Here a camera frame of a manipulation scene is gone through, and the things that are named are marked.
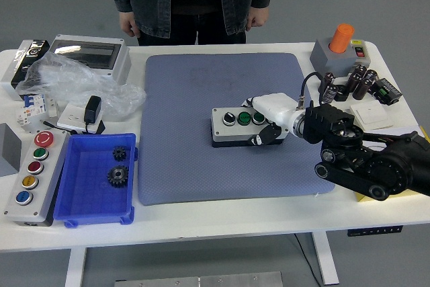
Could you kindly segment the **person's right hand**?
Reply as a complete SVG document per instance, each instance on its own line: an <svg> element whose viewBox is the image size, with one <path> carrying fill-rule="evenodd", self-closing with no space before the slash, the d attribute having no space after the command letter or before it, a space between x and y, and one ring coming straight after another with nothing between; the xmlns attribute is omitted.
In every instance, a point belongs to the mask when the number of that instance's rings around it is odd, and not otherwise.
<svg viewBox="0 0 430 287"><path fill-rule="evenodd" d="M129 37L140 37L140 30L136 25L133 12L119 12L119 25Z"/></svg>

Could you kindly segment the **person's left hand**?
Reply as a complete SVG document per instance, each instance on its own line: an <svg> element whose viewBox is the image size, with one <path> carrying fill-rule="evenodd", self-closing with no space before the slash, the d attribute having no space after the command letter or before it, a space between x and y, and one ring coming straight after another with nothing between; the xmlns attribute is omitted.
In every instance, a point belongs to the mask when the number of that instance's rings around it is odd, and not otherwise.
<svg viewBox="0 0 430 287"><path fill-rule="evenodd" d="M269 19L269 8L254 8L251 7L249 10L246 31L250 31L252 28L264 26Z"/></svg>

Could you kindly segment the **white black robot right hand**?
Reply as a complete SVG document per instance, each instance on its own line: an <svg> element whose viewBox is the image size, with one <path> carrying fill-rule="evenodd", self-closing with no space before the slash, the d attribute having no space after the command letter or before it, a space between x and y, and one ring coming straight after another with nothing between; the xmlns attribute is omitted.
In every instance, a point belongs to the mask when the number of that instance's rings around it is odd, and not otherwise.
<svg viewBox="0 0 430 287"><path fill-rule="evenodd" d="M249 139L251 145L271 144L285 129L295 137L303 138L305 110L299 108L298 102L285 93L248 98L243 102L243 106L252 107L269 122L269 126Z"/></svg>

